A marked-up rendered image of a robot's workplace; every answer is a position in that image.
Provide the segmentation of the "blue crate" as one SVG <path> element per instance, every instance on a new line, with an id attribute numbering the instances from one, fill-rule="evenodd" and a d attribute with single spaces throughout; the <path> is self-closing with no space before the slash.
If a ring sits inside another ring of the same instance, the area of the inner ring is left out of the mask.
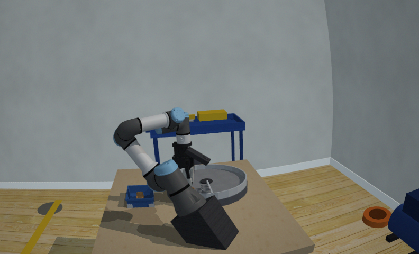
<path id="1" fill-rule="evenodd" d="M 144 198 L 136 198 L 137 192 L 143 192 Z M 152 195 L 151 195 L 152 193 Z M 148 185 L 130 185 L 127 186 L 126 198 L 127 207 L 155 207 L 154 191 Z"/>

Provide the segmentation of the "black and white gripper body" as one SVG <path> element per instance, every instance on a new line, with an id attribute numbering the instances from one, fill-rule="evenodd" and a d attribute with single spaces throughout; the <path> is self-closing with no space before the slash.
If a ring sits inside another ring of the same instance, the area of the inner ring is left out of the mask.
<path id="1" fill-rule="evenodd" d="M 188 144 L 177 144 L 177 142 L 172 143 L 172 146 L 174 147 L 174 155 L 172 159 L 176 162 L 179 169 L 185 168 L 187 165 L 187 162 L 189 164 L 189 168 L 191 168 L 194 164 L 194 159 L 187 154 L 185 154 L 186 149 L 192 145 L 191 143 Z M 185 148 L 182 148 L 185 147 Z"/>

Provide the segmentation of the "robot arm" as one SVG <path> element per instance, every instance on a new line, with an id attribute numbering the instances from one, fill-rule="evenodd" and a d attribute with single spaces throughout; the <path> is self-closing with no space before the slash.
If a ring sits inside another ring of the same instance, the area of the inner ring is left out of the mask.
<path id="1" fill-rule="evenodd" d="M 166 190 L 176 214 L 185 216 L 203 206 L 206 199 L 190 186 L 174 160 L 170 159 L 164 164 L 154 162 L 137 142 L 135 135 L 154 129 L 157 134 L 176 132 L 177 144 L 191 143 L 189 114 L 179 107 L 162 114 L 124 121 L 115 130 L 113 140 L 142 170 L 148 187 L 156 192 Z M 211 160 L 191 147 L 186 149 L 185 154 L 204 165 Z"/>

